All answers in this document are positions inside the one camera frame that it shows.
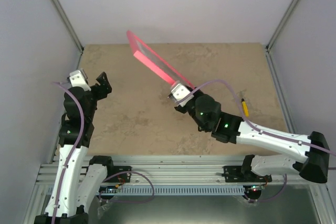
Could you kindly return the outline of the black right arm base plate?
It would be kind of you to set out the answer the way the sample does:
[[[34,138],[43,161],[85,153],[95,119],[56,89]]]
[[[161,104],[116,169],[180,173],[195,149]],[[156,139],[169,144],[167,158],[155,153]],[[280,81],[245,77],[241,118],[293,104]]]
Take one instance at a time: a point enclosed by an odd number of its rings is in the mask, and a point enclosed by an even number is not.
[[[227,183],[269,183],[272,182],[272,176],[260,176],[252,171],[243,171],[241,166],[224,166],[222,177]]]

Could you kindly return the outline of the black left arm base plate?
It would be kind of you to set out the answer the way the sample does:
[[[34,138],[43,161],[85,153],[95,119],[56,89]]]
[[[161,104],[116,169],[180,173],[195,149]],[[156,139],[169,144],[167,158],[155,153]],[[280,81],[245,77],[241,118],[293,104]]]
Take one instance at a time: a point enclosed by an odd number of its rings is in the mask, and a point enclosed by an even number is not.
[[[129,183],[131,179],[131,166],[114,166],[107,169],[106,183]]]

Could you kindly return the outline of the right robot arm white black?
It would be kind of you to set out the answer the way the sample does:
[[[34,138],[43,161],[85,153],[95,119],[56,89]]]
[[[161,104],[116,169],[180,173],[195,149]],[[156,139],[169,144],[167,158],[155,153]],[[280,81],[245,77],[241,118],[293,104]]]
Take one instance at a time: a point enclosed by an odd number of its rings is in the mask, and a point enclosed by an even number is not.
[[[171,88],[175,109],[188,113],[200,132],[210,132],[221,143],[254,145],[276,152],[275,156],[245,156],[240,167],[245,181],[275,174],[298,174],[319,184],[328,181],[329,147],[322,133],[290,134],[253,124],[240,116],[221,111],[221,104],[211,96],[182,84]]]

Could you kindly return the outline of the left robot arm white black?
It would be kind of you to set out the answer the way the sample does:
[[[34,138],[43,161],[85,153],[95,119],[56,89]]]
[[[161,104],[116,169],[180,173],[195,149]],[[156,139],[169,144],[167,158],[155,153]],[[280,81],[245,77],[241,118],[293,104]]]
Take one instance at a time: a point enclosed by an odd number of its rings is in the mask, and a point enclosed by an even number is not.
[[[95,156],[83,180],[80,174],[94,131],[93,118],[98,101],[105,99],[112,87],[107,74],[102,72],[92,86],[83,70],[68,77],[64,91],[59,130],[59,163],[50,200],[45,212],[35,217],[35,223],[88,223],[89,209],[100,184],[114,178],[115,169],[109,156]]]

